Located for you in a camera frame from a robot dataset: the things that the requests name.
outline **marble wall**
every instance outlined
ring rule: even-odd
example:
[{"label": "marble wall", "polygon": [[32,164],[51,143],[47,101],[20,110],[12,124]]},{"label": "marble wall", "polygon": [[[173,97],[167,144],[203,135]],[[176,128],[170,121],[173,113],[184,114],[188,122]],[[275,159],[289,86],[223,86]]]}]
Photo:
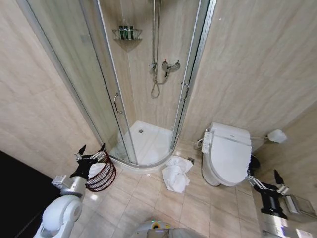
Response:
[{"label": "marble wall", "polygon": [[[175,122],[181,82],[195,24],[199,1],[162,0],[158,81],[164,80],[161,64],[180,60],[181,68],[172,72],[165,85],[160,85],[160,96],[151,97],[153,86],[149,65],[152,63],[152,2],[148,0],[101,1],[107,32],[110,38],[118,81],[131,125],[134,118],[156,126],[172,129]],[[114,41],[112,29],[119,25],[133,25],[142,30],[137,42]]]},{"label": "marble wall", "polygon": [[117,29],[122,21],[122,8],[120,1],[101,0],[101,9],[106,25],[109,44],[116,68],[117,79],[119,82],[122,100],[125,106],[126,116],[129,125],[132,126],[136,121],[135,103],[132,91],[129,58],[126,44],[115,41],[112,29]]},{"label": "marble wall", "polygon": [[181,138],[284,128],[317,99],[316,52],[316,1],[218,0]]},{"label": "marble wall", "polygon": [[[265,143],[257,150],[261,168],[256,176],[274,183],[276,169],[290,187],[290,193],[308,199],[317,211],[317,103],[286,127],[285,133],[288,137],[285,143]],[[317,234],[316,227],[314,222],[305,228]]]},{"label": "marble wall", "polygon": [[0,2],[0,149],[44,174],[73,172],[99,143],[16,1]]}]

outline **white towel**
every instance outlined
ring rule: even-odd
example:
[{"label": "white towel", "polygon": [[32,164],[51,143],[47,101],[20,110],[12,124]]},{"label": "white towel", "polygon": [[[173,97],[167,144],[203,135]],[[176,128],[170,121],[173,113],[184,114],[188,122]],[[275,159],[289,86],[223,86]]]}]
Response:
[{"label": "white towel", "polygon": [[185,175],[193,166],[192,162],[179,156],[172,156],[163,169],[163,178],[168,190],[182,193],[189,185],[189,178]]}]

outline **metal door frame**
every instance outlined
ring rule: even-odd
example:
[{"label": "metal door frame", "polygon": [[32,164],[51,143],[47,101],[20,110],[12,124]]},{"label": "metal door frame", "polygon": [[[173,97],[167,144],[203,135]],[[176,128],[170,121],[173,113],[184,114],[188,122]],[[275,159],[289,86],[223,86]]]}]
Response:
[{"label": "metal door frame", "polygon": [[[171,149],[175,148],[176,142],[184,124],[187,108],[189,105],[191,94],[193,92],[194,83],[202,59],[216,2],[217,0],[200,1],[199,9],[196,15],[196,22],[193,31],[190,51],[187,58],[186,70],[182,82],[183,86],[178,102],[177,115],[175,118],[173,137],[170,147]],[[184,86],[187,86],[185,95],[183,95]]]}]

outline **wicker basket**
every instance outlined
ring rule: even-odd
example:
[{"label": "wicker basket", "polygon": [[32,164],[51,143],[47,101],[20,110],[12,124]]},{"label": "wicker basket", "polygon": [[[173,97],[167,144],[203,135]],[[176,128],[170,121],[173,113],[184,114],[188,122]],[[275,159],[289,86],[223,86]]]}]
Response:
[{"label": "wicker basket", "polygon": [[109,187],[116,175],[115,166],[111,161],[108,152],[105,150],[106,156],[104,156],[99,163],[104,163],[105,166],[103,169],[93,176],[92,178],[88,179],[86,182],[86,188],[88,188],[91,192],[99,192],[105,190]]}]

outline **white toilet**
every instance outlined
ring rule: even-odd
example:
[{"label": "white toilet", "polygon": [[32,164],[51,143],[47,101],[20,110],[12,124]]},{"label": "white toilet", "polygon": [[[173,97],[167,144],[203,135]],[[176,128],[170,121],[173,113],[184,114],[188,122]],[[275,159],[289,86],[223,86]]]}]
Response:
[{"label": "white toilet", "polygon": [[251,159],[250,133],[246,130],[212,123],[204,139],[203,176],[213,186],[235,186],[247,176]]}]

